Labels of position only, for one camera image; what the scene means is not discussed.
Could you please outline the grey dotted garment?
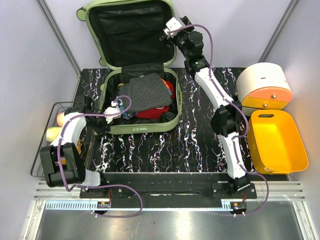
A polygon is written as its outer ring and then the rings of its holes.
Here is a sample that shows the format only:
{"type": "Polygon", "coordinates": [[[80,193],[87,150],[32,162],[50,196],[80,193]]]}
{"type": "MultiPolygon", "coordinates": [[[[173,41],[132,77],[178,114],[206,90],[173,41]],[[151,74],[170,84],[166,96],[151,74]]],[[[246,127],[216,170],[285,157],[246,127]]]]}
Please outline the grey dotted garment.
{"type": "Polygon", "coordinates": [[[172,103],[172,91],[156,73],[131,78],[120,87],[118,95],[122,96],[123,106],[130,114],[167,107],[172,103]]]}

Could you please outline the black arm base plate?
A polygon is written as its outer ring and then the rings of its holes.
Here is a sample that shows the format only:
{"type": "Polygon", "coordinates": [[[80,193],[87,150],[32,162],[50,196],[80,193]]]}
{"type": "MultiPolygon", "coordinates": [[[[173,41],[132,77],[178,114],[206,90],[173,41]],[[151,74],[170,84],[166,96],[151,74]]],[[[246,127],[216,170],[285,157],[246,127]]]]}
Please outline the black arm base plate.
{"type": "Polygon", "coordinates": [[[163,172],[103,173],[106,185],[123,184],[142,196],[189,195],[213,199],[256,199],[252,177],[233,180],[227,173],[163,172]]]}

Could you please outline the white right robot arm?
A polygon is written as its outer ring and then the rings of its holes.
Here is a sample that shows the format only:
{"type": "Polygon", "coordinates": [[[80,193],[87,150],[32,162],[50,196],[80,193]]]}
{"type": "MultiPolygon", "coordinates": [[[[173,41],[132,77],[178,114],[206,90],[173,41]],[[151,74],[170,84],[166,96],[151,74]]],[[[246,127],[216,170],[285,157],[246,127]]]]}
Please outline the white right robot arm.
{"type": "Polygon", "coordinates": [[[163,30],[161,42],[177,47],[183,54],[186,72],[204,90],[214,108],[211,128],[222,144],[230,180],[222,191],[232,198],[239,198],[250,186],[240,148],[240,123],[245,119],[240,101],[235,101],[220,85],[212,67],[212,60],[206,60],[203,54],[203,35],[195,31],[185,16],[172,17],[163,30]]]}

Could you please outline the orange plastic basket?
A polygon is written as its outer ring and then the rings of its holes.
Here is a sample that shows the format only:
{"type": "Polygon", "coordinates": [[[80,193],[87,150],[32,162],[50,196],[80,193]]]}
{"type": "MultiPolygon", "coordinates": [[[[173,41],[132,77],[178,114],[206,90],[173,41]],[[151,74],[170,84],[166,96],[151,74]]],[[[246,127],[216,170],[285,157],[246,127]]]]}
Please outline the orange plastic basket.
{"type": "Polygon", "coordinates": [[[285,111],[254,111],[247,138],[253,166],[261,174],[291,174],[309,166],[296,123],[285,111]]]}

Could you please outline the green hard-shell suitcase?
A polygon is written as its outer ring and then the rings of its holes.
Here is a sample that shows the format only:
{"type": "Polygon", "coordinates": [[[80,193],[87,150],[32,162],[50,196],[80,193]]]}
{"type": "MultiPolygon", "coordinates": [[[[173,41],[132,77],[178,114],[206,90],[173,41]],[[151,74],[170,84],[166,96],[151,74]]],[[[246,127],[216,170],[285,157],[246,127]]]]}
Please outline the green hard-shell suitcase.
{"type": "Polygon", "coordinates": [[[110,69],[101,86],[100,110],[111,105],[118,85],[152,73],[172,83],[174,94],[168,112],[158,119],[118,118],[99,121],[95,131],[112,135],[167,132],[182,113],[182,92],[177,74],[170,69],[177,55],[160,41],[166,23],[175,15],[169,0],[94,0],[79,8],[77,18],[87,24],[99,51],[99,64],[110,69]]]}

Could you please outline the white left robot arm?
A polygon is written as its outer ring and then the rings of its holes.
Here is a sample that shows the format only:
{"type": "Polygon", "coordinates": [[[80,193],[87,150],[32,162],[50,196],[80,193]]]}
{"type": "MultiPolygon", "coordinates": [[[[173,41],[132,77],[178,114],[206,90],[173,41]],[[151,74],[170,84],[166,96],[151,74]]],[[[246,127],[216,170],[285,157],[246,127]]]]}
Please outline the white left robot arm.
{"type": "Polygon", "coordinates": [[[82,185],[90,187],[90,192],[97,198],[108,193],[108,186],[102,182],[101,174],[87,170],[85,160],[77,150],[78,140],[85,127],[92,127],[96,132],[109,130],[105,117],[81,116],[71,121],[65,130],[60,130],[55,140],[40,149],[39,155],[47,185],[64,187],[59,162],[62,164],[67,186],[82,185]]]}

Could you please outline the colourful patterned shorts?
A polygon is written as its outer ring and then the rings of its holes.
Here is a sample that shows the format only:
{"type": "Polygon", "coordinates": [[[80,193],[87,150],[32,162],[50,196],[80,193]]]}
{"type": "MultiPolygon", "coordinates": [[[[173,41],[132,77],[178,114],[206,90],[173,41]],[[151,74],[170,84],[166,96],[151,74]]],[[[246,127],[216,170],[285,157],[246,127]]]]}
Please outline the colourful patterned shorts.
{"type": "Polygon", "coordinates": [[[131,111],[132,100],[129,96],[120,95],[115,99],[116,107],[119,109],[122,117],[129,120],[135,117],[138,113],[131,111]]]}

